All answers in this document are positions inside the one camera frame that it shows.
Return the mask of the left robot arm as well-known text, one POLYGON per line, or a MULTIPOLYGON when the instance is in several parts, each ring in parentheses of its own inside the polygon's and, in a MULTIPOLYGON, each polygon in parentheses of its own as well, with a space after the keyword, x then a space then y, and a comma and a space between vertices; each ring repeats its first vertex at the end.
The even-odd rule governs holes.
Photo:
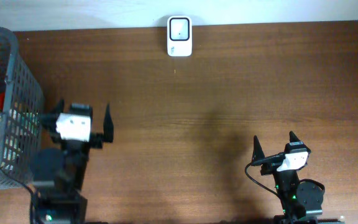
POLYGON ((88 201, 81 190, 90 159, 90 150, 102 149, 114 141, 114 124, 107 107, 103 132, 94 133, 93 109, 73 103, 67 111, 60 100, 40 123, 58 147, 39 151, 30 162, 35 194, 32 221, 35 223, 84 223, 88 201))

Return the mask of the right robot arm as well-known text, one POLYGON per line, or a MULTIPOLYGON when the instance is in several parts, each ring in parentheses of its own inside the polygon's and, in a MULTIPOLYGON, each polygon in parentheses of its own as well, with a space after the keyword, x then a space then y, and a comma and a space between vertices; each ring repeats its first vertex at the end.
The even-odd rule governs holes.
POLYGON ((258 137, 253 137, 252 159, 247 167, 260 167, 261 175, 274 178, 274 190, 251 178, 279 199, 283 214, 274 216, 274 223, 318 223, 317 217, 323 213, 325 187, 315 180, 298 177, 298 171, 306 167, 310 154, 311 149, 292 131, 284 151, 271 156, 264 154, 258 137))

